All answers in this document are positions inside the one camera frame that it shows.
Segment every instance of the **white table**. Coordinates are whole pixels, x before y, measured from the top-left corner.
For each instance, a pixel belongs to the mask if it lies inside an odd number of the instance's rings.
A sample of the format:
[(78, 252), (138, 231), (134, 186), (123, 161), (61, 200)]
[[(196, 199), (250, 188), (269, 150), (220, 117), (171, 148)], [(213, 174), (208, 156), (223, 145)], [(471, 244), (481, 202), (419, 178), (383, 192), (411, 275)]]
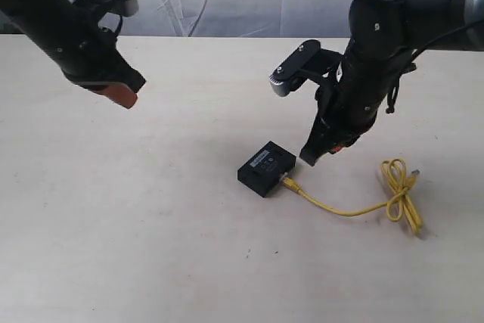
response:
[(126, 111), (0, 37), (0, 321), (481, 322), (484, 55), (425, 54), (395, 115), (298, 166), (310, 194), (358, 210), (388, 197), (380, 162), (404, 157), (418, 239), (384, 211), (342, 219), (237, 181), (267, 141), (306, 141), (315, 86), (282, 99), (267, 80), (300, 42), (121, 38), (148, 80)]

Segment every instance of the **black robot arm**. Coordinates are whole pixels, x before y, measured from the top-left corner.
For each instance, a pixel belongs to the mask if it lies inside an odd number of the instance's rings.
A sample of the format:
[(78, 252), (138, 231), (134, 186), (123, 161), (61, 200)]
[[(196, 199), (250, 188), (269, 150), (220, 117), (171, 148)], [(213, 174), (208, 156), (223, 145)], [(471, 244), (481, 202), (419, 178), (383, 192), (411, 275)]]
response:
[(301, 158), (314, 166), (353, 145), (373, 126), (385, 97), (387, 113), (394, 112), (400, 77), (416, 70), (413, 61), (426, 49), (483, 51), (483, 23), (484, 0), (354, 0), (343, 55), (315, 51), (317, 41), (307, 41), (271, 76), (281, 96), (307, 79), (320, 86)]
[[(0, 11), (60, 66), (68, 80), (126, 108), (135, 104), (145, 80), (119, 54), (116, 41), (123, 17), (137, 10), (136, 0), (0, 0)], [(98, 26), (108, 12), (120, 17), (115, 31)]]

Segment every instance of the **black box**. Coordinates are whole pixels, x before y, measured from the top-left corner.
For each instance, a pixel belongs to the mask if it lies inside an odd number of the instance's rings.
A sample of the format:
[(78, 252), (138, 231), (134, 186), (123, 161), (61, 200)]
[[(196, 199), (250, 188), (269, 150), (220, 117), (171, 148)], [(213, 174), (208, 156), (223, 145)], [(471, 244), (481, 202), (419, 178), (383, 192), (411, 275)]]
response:
[(237, 179), (261, 197), (296, 165), (296, 156), (270, 141), (237, 171)]

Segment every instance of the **yellow cable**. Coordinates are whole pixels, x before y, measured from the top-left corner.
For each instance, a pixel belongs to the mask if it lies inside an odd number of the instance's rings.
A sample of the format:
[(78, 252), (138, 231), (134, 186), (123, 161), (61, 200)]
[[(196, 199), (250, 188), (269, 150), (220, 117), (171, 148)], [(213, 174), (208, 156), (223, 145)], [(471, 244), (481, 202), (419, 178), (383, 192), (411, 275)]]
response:
[[(394, 196), (387, 202), (375, 204), (372, 207), (368, 207), (364, 210), (356, 212), (340, 211), (331, 206), (328, 206), (327, 204), (319, 202), (318, 200), (304, 192), (301, 187), (291, 178), (285, 177), (282, 182), (291, 191), (304, 197), (309, 202), (315, 204), (323, 210), (329, 211), (338, 216), (360, 216), (365, 213), (369, 213), (386, 207), (386, 215), (388, 216), (390, 221), (398, 222), (402, 219), (403, 216), (405, 216), (412, 232), (415, 235), (418, 235), (420, 228), (424, 224), (422, 222), (422, 218), (417, 211), (417, 208), (415, 207), (411, 198), (408, 196), (408, 192), (414, 187), (415, 183), (417, 182), (417, 177), (419, 175), (418, 170), (413, 171), (409, 176), (407, 176), (407, 166), (405, 165), (405, 161), (402, 159), (394, 159), (385, 160), (383, 163), (381, 163), (381, 172)], [(392, 208), (394, 206), (398, 211), (396, 215), (392, 213)]]

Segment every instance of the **tabletop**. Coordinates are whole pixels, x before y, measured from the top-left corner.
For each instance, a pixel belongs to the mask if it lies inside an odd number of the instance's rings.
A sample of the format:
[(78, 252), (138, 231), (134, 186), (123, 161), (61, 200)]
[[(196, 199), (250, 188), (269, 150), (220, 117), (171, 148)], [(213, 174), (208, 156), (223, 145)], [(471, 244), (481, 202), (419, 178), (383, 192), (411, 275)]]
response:
[(360, 210), (389, 197), (381, 161), (404, 157), (414, 238), (384, 211), (345, 219), (237, 181), (268, 141), (298, 154), (309, 135), (315, 85), (268, 84), (301, 41), (121, 37), (147, 79), (124, 110), (0, 36), (0, 321), (481, 322), (484, 55), (427, 52), (395, 114), (297, 164), (311, 195)]

